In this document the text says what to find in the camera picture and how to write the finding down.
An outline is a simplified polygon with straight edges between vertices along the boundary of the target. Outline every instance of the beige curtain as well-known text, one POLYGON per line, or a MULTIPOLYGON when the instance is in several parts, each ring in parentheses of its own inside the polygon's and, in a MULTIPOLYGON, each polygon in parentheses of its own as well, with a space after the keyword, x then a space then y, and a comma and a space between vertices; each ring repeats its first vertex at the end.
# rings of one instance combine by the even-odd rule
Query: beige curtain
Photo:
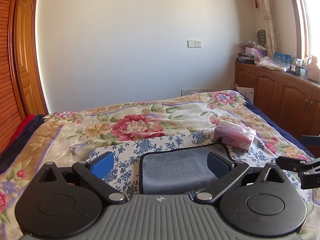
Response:
POLYGON ((275 52, 279 52, 279 43, 273 23, 272 2, 271 0, 258 0, 258 3, 260 8, 262 8, 263 19, 266 22, 265 31, 267 36, 268 56, 273 57, 275 52))

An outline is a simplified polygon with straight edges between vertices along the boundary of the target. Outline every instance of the tissue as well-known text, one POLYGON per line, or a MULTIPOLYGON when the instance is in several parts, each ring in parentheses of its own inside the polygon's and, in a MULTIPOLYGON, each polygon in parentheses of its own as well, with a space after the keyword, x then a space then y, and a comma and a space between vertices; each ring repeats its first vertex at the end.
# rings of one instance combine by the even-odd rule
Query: tissue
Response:
POLYGON ((222 143, 249 151, 256 130, 250 127, 242 128, 240 125, 220 120, 218 126, 214 129, 214 139, 222 137, 222 143))

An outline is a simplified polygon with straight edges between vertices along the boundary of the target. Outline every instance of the crosshair logo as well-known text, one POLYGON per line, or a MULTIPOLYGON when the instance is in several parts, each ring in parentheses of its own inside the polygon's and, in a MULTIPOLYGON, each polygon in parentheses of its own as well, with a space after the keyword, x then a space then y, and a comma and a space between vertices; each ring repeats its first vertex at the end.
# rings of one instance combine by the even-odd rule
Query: crosshair logo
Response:
POLYGON ((157 197, 156 200, 159 201, 159 202, 162 202, 162 201, 165 201, 166 198, 160 196, 160 197, 157 197))

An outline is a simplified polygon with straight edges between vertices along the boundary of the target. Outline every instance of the silver screw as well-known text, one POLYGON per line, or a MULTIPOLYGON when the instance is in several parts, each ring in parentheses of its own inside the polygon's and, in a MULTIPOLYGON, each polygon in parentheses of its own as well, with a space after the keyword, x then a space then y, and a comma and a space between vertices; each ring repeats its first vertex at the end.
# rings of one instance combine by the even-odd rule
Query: silver screw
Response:
POLYGON ((125 196, 122 193, 111 193, 109 195, 109 199, 114 202, 119 202, 124 200, 125 196))
POLYGON ((208 201, 212 199, 212 195, 208 192, 200 192, 197 194, 197 198, 202 201, 208 201))

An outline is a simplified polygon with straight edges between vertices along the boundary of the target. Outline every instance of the blue gripper pad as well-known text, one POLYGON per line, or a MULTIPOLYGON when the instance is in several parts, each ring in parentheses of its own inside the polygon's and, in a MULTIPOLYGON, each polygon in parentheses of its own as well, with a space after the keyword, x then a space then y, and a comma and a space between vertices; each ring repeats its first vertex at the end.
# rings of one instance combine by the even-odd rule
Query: blue gripper pad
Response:
POLYGON ((112 152, 105 152, 93 161, 88 163, 87 168, 99 179, 103 179, 113 169, 114 155, 112 152))
POLYGON ((207 156, 207 166, 208 169, 216 175, 218 179, 222 178, 228 172, 231 171, 232 167, 223 161, 224 157, 218 158, 212 152, 207 156))

